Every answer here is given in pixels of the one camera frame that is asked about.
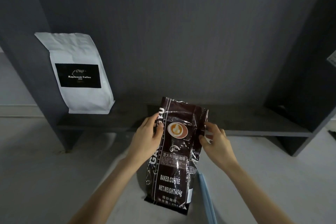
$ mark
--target gray floor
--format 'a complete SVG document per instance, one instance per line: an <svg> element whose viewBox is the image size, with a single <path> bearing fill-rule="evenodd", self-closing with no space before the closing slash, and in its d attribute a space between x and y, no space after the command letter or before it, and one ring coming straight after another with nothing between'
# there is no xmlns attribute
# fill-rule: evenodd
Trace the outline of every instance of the gray floor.
<svg viewBox="0 0 336 224"><path fill-rule="evenodd" d="M0 223L66 223L113 169L132 134L82 136L65 154L43 118L0 118ZM241 165L297 223L336 219L336 141L322 130L296 158L266 138L230 137ZM206 154L205 174L217 221L255 223L229 179ZM144 167L108 223L206 223L198 185L188 216L144 202Z"/></svg>

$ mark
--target white coffee bag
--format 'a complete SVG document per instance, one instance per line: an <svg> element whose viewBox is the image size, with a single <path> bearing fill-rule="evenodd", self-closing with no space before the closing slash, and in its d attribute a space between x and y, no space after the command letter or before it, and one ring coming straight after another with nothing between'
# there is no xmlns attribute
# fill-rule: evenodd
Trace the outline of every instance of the white coffee bag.
<svg viewBox="0 0 336 224"><path fill-rule="evenodd" d="M85 34L35 33L49 50L69 113L108 114L114 104L98 50Z"/></svg>

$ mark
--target baseboard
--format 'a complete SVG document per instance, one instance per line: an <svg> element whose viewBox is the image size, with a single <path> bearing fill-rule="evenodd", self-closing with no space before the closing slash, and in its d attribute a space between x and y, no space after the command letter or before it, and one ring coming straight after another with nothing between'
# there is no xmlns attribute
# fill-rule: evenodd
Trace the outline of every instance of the baseboard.
<svg viewBox="0 0 336 224"><path fill-rule="evenodd" d="M37 105L0 105L0 117L44 117Z"/></svg>

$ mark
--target shelf board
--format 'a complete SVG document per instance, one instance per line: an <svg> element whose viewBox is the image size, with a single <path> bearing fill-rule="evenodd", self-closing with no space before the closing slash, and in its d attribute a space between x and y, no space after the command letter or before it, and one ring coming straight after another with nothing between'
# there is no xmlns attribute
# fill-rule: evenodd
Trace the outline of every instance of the shelf board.
<svg viewBox="0 0 336 224"><path fill-rule="evenodd" d="M209 109L209 122L223 128L228 136L308 137L312 134L266 107L200 106ZM158 110L158 104L116 101L109 114L66 114L57 127L61 130L136 131L145 117Z"/></svg>

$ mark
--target black label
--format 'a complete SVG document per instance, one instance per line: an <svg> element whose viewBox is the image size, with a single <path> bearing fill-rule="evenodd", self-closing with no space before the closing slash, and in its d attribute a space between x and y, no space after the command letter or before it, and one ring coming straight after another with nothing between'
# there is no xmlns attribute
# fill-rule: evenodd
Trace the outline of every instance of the black label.
<svg viewBox="0 0 336 224"><path fill-rule="evenodd" d="M55 64L61 87L101 88L98 65Z"/></svg>

